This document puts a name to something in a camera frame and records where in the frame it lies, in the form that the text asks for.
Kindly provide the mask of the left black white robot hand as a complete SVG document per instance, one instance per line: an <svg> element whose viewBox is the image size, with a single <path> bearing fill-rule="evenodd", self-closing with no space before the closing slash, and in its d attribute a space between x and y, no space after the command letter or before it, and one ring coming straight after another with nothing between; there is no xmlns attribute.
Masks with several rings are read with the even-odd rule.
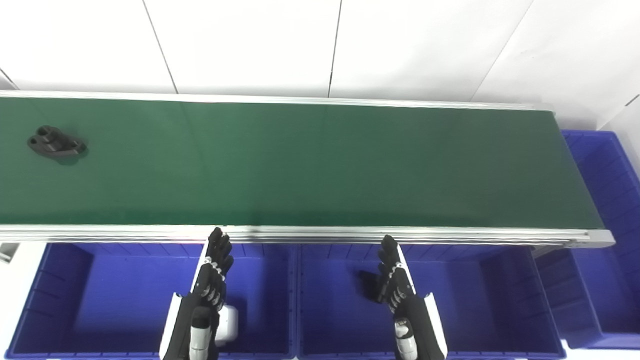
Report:
<svg viewBox="0 0 640 360"><path fill-rule="evenodd" d="M161 360L217 360L220 312L226 304L226 277L233 266L230 237L216 227L204 244L187 294L173 295L158 356Z"/></svg>

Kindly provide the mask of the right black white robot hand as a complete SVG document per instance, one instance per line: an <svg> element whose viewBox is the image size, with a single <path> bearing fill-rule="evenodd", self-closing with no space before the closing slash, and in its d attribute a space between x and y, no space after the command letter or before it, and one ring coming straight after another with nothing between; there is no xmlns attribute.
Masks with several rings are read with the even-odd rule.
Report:
<svg viewBox="0 0 640 360"><path fill-rule="evenodd" d="M434 294L418 294L403 250L391 235L383 237L378 258L380 276L375 300L390 309L395 358L445 360L448 345Z"/></svg>

